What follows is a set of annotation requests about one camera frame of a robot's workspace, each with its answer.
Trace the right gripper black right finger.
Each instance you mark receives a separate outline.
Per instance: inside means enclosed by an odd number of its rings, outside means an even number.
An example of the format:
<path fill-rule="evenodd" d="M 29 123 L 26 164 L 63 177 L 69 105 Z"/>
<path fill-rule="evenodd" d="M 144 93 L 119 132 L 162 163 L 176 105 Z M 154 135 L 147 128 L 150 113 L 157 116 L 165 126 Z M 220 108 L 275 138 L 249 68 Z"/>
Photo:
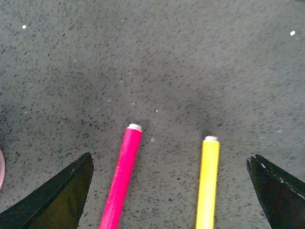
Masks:
<path fill-rule="evenodd" d="M 305 227 L 305 183 L 259 154 L 246 167 L 265 216 L 273 229 Z"/>

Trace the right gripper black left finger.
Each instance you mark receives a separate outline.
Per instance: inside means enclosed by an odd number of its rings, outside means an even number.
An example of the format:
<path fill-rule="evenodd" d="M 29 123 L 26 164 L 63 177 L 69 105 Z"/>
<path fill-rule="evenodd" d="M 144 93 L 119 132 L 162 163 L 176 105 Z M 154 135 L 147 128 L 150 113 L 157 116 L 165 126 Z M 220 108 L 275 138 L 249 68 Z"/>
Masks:
<path fill-rule="evenodd" d="M 2 229 L 76 229 L 93 175 L 85 153 L 0 215 Z"/>

